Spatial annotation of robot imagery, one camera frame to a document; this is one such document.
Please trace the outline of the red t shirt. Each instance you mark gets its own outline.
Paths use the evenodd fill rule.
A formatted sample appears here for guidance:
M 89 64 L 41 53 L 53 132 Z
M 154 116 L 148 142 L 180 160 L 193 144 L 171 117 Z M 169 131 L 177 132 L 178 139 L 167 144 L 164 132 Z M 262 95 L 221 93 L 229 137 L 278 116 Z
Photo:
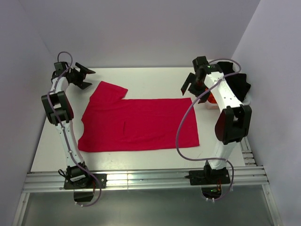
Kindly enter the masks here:
M 125 99 L 126 88 L 100 82 L 82 116 L 78 148 L 87 153 L 174 149 L 190 98 Z M 179 147 L 199 146 L 194 110 L 179 136 Z

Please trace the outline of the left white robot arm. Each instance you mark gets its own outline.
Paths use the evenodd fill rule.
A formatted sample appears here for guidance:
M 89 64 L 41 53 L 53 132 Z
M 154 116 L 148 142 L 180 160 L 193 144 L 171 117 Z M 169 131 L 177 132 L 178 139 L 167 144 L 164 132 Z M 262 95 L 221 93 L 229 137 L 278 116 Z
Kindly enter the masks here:
M 55 71 L 52 74 L 52 87 L 50 91 L 41 97 L 42 104 L 48 121 L 55 126 L 59 133 L 66 159 L 66 172 L 59 170 L 59 174 L 65 178 L 65 182 L 81 188 L 90 186 L 91 175 L 78 149 L 78 144 L 73 131 L 74 113 L 67 98 L 66 90 L 73 84 L 84 90 L 91 86 L 84 82 L 88 74 L 94 74 L 78 62 L 75 68 L 71 68 L 67 62 L 54 63 Z

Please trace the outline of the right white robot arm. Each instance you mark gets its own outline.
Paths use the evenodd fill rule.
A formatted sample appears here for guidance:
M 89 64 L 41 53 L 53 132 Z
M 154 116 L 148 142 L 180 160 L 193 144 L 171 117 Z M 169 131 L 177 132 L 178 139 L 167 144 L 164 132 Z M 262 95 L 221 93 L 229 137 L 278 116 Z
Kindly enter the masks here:
M 238 142 L 247 136 L 249 131 L 252 109 L 237 98 L 237 95 L 234 94 L 226 81 L 227 77 L 239 74 L 240 70 L 241 67 L 238 68 L 237 72 L 224 74 L 217 64 L 202 65 L 195 70 L 195 73 L 189 74 L 181 88 L 182 93 L 188 89 L 191 93 L 197 91 L 199 95 L 189 106 L 177 130 L 176 149 L 178 153 L 181 153 L 179 150 L 180 130 L 194 105 L 197 102 L 203 102 L 204 97 L 211 93 L 220 111 L 214 128 L 217 139 L 214 157 L 191 159 L 182 154 L 180 155 L 189 161 L 206 161 L 210 168 L 204 171 L 204 180 L 210 184 L 219 179 L 219 170 L 230 165 L 228 158 L 232 150 Z

